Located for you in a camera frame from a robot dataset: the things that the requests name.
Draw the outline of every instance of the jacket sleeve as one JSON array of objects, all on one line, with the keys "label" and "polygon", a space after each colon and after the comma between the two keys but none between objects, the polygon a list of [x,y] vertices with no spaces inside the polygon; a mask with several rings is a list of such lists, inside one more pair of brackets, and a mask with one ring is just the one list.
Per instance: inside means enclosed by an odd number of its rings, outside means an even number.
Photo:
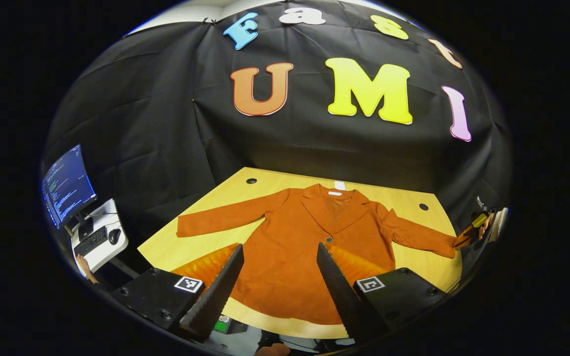
[{"label": "jacket sleeve", "polygon": [[177,217],[177,237],[229,230],[256,221],[273,212],[289,198],[290,189],[219,208]]},{"label": "jacket sleeve", "polygon": [[388,241],[418,250],[432,251],[449,259],[455,257],[453,246],[456,237],[398,217],[393,209],[384,214],[385,211],[385,207],[378,206],[378,216],[382,221],[380,232]]}]

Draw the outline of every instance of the jacket lapel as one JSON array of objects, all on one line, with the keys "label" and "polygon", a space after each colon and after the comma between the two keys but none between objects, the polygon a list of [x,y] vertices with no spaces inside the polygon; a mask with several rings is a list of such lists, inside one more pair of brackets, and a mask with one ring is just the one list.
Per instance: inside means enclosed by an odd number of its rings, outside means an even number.
[{"label": "jacket lapel", "polygon": [[318,223],[323,230],[330,233],[330,235],[334,235],[358,221],[366,214],[366,203],[371,202],[366,196],[362,195],[362,193],[353,190],[350,192],[351,202],[342,210],[339,216],[335,217],[331,216],[326,208],[325,198],[323,197],[323,194],[326,193],[324,191],[338,190],[326,189],[321,187],[320,184],[312,185],[303,191],[302,203],[316,223]]}]

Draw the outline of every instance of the jacket collar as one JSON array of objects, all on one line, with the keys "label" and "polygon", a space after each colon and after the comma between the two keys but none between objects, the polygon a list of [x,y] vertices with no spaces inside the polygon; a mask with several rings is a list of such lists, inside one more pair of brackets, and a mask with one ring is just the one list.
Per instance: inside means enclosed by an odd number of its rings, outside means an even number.
[{"label": "jacket collar", "polygon": [[[341,196],[330,195],[329,192],[341,192]],[[326,199],[348,200],[350,203],[337,217],[330,216],[325,203]],[[321,228],[331,235],[358,221],[366,212],[366,203],[371,201],[357,190],[340,191],[328,189],[320,184],[312,185],[303,190],[303,205]]]}]

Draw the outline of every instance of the computer monitor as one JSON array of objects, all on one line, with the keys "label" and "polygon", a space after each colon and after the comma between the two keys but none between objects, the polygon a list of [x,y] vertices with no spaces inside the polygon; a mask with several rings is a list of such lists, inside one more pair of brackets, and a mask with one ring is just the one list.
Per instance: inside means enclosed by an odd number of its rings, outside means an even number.
[{"label": "computer monitor", "polygon": [[81,145],[67,151],[47,170],[41,194],[56,228],[62,228],[75,217],[79,222],[79,238],[93,231],[93,219],[81,215],[83,208],[97,200],[83,164]]}]

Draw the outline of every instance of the decorative letter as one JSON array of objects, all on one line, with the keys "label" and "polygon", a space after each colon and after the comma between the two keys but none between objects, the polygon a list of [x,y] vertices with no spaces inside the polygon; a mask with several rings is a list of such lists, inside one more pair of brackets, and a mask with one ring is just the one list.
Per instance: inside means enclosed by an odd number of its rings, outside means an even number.
[{"label": "decorative letter", "polygon": [[448,62],[452,63],[454,67],[457,67],[459,69],[463,68],[461,67],[461,63],[457,62],[456,59],[452,58],[452,52],[450,52],[449,49],[447,49],[444,45],[442,45],[441,42],[437,41],[436,39],[428,39],[428,41],[436,45],[437,48],[439,49],[439,52],[443,54],[443,58],[448,59]]},{"label": "decorative letter", "polygon": [[307,23],[308,25],[322,25],[326,21],[323,13],[310,7],[294,7],[285,10],[285,14],[279,18],[283,23]]},{"label": "decorative letter", "polygon": [[472,134],[468,130],[468,119],[466,118],[466,109],[463,107],[465,97],[456,89],[443,86],[441,87],[448,98],[450,99],[450,106],[452,106],[452,126],[450,126],[450,133],[457,139],[470,142]]},{"label": "decorative letter", "polygon": [[235,49],[240,50],[250,43],[251,40],[255,39],[258,36],[256,32],[248,32],[248,30],[256,30],[258,25],[254,20],[251,18],[257,17],[257,13],[248,13],[245,14],[242,18],[240,18],[237,22],[233,23],[224,31],[224,36],[229,35],[231,38],[235,40]]},{"label": "decorative letter", "polygon": [[385,35],[393,36],[399,39],[407,39],[408,34],[404,32],[402,27],[393,20],[389,20],[376,14],[371,15],[371,20],[375,22],[376,29]]},{"label": "decorative letter", "polygon": [[371,81],[356,61],[350,58],[330,58],[327,67],[335,76],[335,98],[329,106],[333,115],[353,116],[357,108],[351,104],[351,91],[364,115],[371,116],[384,96],[384,106],[379,115],[382,120],[409,125],[412,115],[408,112],[406,80],[410,73],[397,65],[385,64]]},{"label": "decorative letter", "polygon": [[266,101],[256,101],[253,95],[254,76],[258,74],[258,68],[239,69],[230,74],[235,82],[235,108],[247,116],[270,115],[279,111],[287,100],[287,72],[292,68],[294,65],[291,63],[274,63],[265,68],[272,74],[272,96]]}]

